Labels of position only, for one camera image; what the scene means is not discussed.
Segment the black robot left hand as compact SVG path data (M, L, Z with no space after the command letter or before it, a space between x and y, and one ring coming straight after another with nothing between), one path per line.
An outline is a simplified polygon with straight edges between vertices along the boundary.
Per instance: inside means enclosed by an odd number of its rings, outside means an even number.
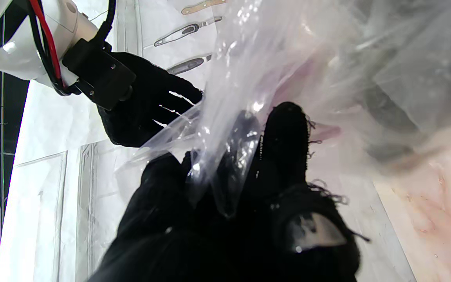
M150 161L89 281L356 281L361 256L342 197L306 182L312 127L295 103L272 109L231 220L211 194L191 206L195 152Z

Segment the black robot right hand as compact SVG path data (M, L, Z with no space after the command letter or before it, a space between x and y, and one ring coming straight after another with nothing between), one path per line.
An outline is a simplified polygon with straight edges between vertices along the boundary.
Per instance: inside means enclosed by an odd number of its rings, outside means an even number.
M181 114L202 100L202 92L180 78L130 53L113 57L136 74L129 99L112 110L98 108L105 132L118 146L142 147Z

